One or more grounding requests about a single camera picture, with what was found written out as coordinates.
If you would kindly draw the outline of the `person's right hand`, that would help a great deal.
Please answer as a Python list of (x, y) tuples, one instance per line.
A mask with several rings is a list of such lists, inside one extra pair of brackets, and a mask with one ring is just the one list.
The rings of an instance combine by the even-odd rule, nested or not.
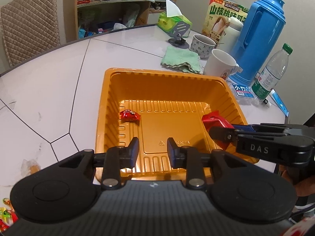
[(280, 171), (282, 172), (282, 177), (294, 185), (296, 194), (298, 197), (306, 197), (315, 193), (315, 177), (309, 177), (297, 184), (294, 184), (291, 177), (289, 176), (285, 166), (279, 166)]

